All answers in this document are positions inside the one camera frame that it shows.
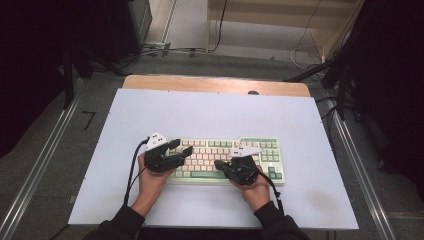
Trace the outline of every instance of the robotic hand controller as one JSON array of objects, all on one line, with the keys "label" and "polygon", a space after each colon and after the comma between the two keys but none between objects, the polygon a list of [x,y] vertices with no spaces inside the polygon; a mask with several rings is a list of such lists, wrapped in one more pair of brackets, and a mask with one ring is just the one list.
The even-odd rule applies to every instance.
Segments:
[{"label": "robotic hand controller", "polygon": [[190,146],[182,153],[166,156],[166,152],[180,146],[181,140],[175,139],[170,142],[158,132],[153,132],[146,145],[144,155],[144,166],[153,172],[165,172],[170,169],[178,168],[184,165],[184,160],[193,153],[193,147]]},{"label": "robotic hand controller", "polygon": [[260,152],[262,149],[259,147],[240,146],[230,152],[230,162],[215,160],[214,164],[216,169],[224,172],[226,178],[240,185],[250,186],[259,174],[251,155]]}]

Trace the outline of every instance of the hand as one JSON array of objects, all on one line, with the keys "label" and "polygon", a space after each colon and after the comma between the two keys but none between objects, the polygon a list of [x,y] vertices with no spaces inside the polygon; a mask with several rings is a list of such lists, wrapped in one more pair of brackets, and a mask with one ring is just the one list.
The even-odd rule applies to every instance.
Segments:
[{"label": "hand", "polygon": [[[144,153],[138,156],[138,167],[139,171],[145,168]],[[141,216],[146,217],[162,193],[166,179],[174,171],[175,169],[171,169],[166,172],[156,173],[145,169],[139,176],[138,196],[131,208]]]},{"label": "hand", "polygon": [[244,200],[254,212],[271,201],[269,196],[269,184],[261,175],[258,175],[256,181],[250,186],[240,185],[233,181],[230,182],[236,188],[240,189]]}]

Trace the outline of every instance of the motion capture device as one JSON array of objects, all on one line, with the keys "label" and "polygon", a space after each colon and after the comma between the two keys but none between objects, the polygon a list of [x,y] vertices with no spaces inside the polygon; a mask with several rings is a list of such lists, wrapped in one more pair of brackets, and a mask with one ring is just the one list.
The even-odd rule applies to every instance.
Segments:
[{"label": "motion capture device", "polygon": [[[172,150],[180,146],[180,139],[172,140],[170,142],[166,141],[166,138],[158,132],[153,132],[151,137],[147,137],[142,141],[137,148],[135,149],[130,175],[128,177],[127,191],[124,197],[124,205],[128,205],[128,199],[130,196],[130,190],[134,184],[137,177],[143,172],[146,168],[157,173],[165,172],[179,166],[184,165],[186,157],[189,157],[193,153],[193,146],[190,146],[182,151],[182,153],[167,156],[166,152],[168,149]],[[138,175],[132,180],[132,173],[134,171],[135,161],[137,159],[138,151],[141,146],[146,145],[145,154],[144,154],[144,168],[138,173]]]},{"label": "motion capture device", "polygon": [[261,172],[253,161],[252,155],[262,151],[260,147],[241,145],[230,151],[231,161],[215,160],[215,168],[223,171],[226,178],[240,185],[250,186],[256,181],[258,175],[261,175],[274,190],[278,209],[284,214],[283,203],[280,198],[281,193],[277,191],[272,180]]},{"label": "motion capture device", "polygon": [[175,139],[170,142],[158,132],[154,132],[146,145],[144,155],[144,166],[153,172],[165,172],[184,165],[186,157],[193,153],[193,146],[184,149],[181,153],[175,155],[166,155],[168,150],[173,150],[180,146],[181,139]]}]

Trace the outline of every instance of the person's left hand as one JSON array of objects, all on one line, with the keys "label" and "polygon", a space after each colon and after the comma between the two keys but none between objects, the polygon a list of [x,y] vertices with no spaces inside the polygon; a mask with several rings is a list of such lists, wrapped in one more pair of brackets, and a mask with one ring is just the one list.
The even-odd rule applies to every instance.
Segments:
[{"label": "person's left hand", "polygon": [[[138,156],[138,166],[139,171],[144,168],[144,153]],[[139,192],[131,208],[141,216],[146,217],[162,193],[166,179],[174,171],[175,169],[171,169],[163,173],[156,173],[145,169],[139,176]]]}]

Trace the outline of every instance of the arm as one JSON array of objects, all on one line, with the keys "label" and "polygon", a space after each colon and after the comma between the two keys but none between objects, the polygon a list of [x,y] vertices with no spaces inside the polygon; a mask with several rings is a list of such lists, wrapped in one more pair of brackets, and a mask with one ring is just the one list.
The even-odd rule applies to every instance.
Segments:
[{"label": "arm", "polygon": [[[139,171],[144,169],[144,154],[138,156]],[[155,173],[145,169],[139,176],[138,196],[131,207],[123,205],[111,221],[104,221],[99,228],[87,234],[83,240],[134,239],[145,217],[160,197],[166,179],[175,169]]]},{"label": "arm", "polygon": [[241,186],[234,182],[231,183],[240,189],[243,199],[249,204],[255,216],[261,222],[264,228],[261,233],[262,239],[309,239],[296,225],[292,217],[285,216],[274,206],[269,196],[269,184],[264,177],[259,175],[256,181],[250,186]]}]

